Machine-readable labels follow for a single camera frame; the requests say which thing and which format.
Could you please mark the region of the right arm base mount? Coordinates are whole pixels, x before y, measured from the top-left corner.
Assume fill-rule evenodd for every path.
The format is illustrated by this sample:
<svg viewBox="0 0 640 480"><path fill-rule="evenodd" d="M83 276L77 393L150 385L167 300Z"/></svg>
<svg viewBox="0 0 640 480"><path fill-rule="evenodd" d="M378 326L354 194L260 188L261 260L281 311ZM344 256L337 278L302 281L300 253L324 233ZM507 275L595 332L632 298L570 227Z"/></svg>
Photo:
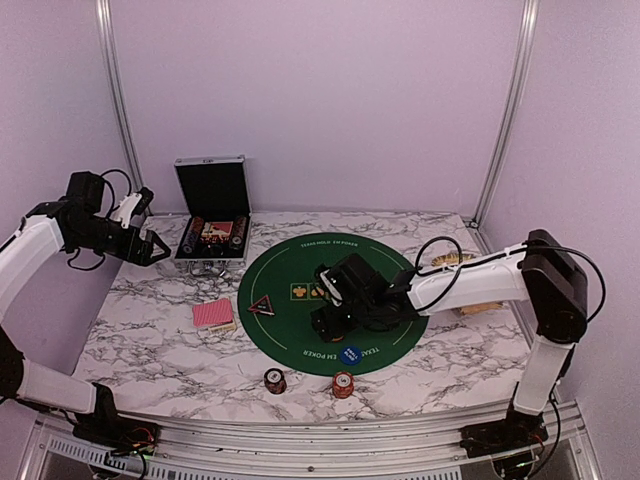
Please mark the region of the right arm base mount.
<svg viewBox="0 0 640 480"><path fill-rule="evenodd" d="M544 426L508 425L504 420L465 426L459 446L469 458L498 454L543 443L549 438Z"/></svg>

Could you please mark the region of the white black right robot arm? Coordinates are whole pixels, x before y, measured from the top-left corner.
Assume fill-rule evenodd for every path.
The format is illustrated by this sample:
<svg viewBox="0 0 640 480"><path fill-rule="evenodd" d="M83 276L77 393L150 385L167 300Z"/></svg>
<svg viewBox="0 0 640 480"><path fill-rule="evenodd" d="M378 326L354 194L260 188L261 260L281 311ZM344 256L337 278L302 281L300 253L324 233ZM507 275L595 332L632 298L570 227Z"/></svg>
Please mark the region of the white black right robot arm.
<svg viewBox="0 0 640 480"><path fill-rule="evenodd" d="M461 307L530 302L538 326L505 418L461 431L467 441L498 440L515 448L537 434L548 396L587 330L588 281L572 256L545 230L530 232L524 243L501 253L430 271L414 265L392 280L362 256L351 254L332 267L316 269L327 303L312 312L311 326L323 341L331 342L376 324L395 328Z"/></svg>

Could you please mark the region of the black red triangular dealer button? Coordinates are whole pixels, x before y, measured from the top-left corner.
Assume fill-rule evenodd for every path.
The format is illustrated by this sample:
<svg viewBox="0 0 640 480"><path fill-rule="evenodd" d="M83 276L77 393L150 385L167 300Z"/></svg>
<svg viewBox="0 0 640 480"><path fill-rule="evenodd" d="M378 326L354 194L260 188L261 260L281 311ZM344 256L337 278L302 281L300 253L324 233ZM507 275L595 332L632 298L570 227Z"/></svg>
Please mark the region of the black red triangular dealer button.
<svg viewBox="0 0 640 480"><path fill-rule="evenodd" d="M266 316L275 315L275 310L268 295L264 295L259 300L251 304L248 308L248 311L254 314L261 314Z"/></svg>

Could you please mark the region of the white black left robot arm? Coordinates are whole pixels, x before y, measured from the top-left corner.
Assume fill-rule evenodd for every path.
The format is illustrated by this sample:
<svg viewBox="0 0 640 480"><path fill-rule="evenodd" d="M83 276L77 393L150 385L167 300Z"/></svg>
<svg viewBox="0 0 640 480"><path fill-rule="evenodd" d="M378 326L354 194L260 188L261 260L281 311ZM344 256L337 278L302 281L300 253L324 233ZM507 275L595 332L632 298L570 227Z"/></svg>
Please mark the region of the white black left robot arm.
<svg viewBox="0 0 640 480"><path fill-rule="evenodd" d="M171 249L141 215L153 199L106 175L74 172L63 195L30 209L1 245L1 396L64 410L106 445L125 438L110 388L76 377L86 329L118 266L149 267Z"/></svg>

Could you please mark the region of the blue small blind button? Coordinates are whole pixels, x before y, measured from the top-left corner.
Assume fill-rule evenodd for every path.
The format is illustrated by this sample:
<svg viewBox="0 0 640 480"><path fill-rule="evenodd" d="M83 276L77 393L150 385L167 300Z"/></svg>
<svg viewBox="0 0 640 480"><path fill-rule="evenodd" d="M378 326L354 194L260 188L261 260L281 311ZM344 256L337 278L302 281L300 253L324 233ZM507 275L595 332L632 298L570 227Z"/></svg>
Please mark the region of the blue small blind button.
<svg viewBox="0 0 640 480"><path fill-rule="evenodd" d="M340 361L349 366L357 365L362 361L362 351L355 346L346 346L339 353Z"/></svg>

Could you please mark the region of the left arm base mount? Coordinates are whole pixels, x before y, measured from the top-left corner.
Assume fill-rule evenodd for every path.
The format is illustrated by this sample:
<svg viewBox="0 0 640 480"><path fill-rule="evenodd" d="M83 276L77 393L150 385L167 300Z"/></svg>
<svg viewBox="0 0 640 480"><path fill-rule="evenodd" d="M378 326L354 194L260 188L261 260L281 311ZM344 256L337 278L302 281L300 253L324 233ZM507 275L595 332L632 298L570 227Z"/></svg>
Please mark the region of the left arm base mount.
<svg viewBox="0 0 640 480"><path fill-rule="evenodd" d="M81 414L76 416L73 428L75 437L109 447L113 456L152 452L159 433L160 427L153 422Z"/></svg>

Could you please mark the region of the black orange 100 chip stack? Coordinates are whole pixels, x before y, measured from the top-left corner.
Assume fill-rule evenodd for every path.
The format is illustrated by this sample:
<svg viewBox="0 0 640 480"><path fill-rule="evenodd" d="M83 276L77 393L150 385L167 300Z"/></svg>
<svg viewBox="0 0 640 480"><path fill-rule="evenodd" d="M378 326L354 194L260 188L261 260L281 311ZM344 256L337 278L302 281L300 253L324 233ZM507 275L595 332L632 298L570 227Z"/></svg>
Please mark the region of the black orange 100 chip stack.
<svg viewBox="0 0 640 480"><path fill-rule="evenodd" d="M264 373L264 385L274 395L280 395L286 391L287 383L282 370L278 368L268 369Z"/></svg>

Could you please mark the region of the red beige 5 chip stack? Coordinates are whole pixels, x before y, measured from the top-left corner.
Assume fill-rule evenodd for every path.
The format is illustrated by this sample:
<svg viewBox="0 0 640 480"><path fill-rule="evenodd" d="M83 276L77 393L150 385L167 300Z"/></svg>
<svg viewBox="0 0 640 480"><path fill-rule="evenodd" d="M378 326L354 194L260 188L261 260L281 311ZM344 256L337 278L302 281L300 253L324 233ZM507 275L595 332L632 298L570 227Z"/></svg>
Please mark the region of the red beige 5 chip stack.
<svg viewBox="0 0 640 480"><path fill-rule="evenodd" d="M338 399L346 399L354 392L354 378L346 371L337 372L332 380L332 392Z"/></svg>

